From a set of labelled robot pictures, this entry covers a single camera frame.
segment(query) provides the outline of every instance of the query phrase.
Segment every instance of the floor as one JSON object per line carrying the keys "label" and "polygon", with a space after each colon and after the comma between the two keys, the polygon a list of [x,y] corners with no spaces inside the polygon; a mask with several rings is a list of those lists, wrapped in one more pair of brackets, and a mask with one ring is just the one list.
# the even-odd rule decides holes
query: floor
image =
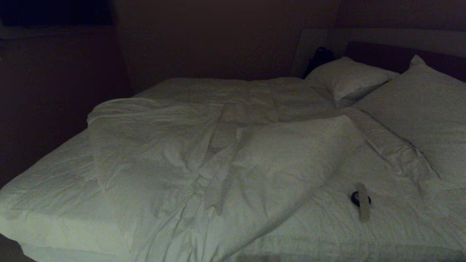
{"label": "floor", "polygon": [[23,254],[18,242],[0,234],[0,261],[1,262],[35,262]]}

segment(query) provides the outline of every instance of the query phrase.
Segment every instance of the small black object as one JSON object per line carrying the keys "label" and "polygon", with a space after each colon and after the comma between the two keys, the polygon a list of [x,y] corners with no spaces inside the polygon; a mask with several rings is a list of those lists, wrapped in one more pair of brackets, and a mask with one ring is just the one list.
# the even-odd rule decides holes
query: small black object
{"label": "small black object", "polygon": [[335,56],[331,50],[325,47],[319,47],[315,51],[314,57],[309,60],[308,69],[306,69],[303,78],[306,78],[312,70],[333,60],[335,60]]}
{"label": "small black object", "polygon": [[[354,192],[352,195],[351,195],[351,202],[353,202],[353,204],[355,204],[356,206],[360,207],[361,205],[359,204],[359,192],[356,191]],[[367,198],[369,199],[369,204],[372,202],[372,200],[370,200],[370,197],[367,196]]]}

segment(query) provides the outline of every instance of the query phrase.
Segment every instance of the mattress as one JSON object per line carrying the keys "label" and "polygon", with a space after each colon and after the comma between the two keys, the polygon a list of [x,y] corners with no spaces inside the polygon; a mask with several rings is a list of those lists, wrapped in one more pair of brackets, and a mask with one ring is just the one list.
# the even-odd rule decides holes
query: mattress
{"label": "mattress", "polygon": [[[420,153],[365,113],[332,109],[300,79],[174,79],[137,97],[222,104],[206,159],[228,148],[238,128],[251,125],[346,115],[364,135],[364,145],[336,175],[228,261],[461,261],[466,256],[465,190],[426,190],[436,176]],[[89,136],[84,131],[72,138],[1,191],[0,230],[39,262],[131,261],[114,209],[93,174]],[[368,223],[359,222],[349,200],[359,181],[372,198]]]}

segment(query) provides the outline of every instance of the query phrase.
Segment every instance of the white duvet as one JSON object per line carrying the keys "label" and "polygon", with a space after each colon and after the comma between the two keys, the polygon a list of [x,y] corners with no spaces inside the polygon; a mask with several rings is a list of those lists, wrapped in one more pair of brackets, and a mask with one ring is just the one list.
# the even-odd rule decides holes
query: white duvet
{"label": "white duvet", "polygon": [[122,262],[464,259],[465,191],[433,190],[424,157],[358,110],[309,117],[329,108],[298,79],[106,102],[0,191],[0,232]]}

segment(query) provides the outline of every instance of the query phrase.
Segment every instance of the black bag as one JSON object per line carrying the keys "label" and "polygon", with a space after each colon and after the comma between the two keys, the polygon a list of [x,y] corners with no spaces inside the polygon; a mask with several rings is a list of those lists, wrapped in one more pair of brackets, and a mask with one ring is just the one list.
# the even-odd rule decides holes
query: black bag
{"label": "black bag", "polygon": [[319,47],[315,51],[314,57],[309,60],[308,69],[306,69],[303,78],[306,78],[312,70],[333,60],[335,60],[335,57],[331,50],[328,50],[325,47]]}

